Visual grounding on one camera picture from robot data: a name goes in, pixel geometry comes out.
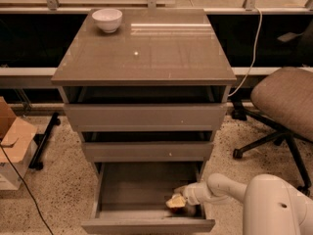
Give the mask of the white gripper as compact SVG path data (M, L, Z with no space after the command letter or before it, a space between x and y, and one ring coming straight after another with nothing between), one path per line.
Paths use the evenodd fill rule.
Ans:
M175 194L166 202L166 205L170 209L184 208L186 203L191 206L196 206L204 203L224 205L229 202L227 195L214 195L205 182L180 186L174 189L174 193Z

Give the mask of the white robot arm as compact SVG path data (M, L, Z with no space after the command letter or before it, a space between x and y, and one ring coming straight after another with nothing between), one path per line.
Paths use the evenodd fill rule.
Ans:
M229 199L243 204L243 235L313 235L312 199L271 174L243 184L213 173L204 181L175 189L166 205L188 212L197 205L221 205Z

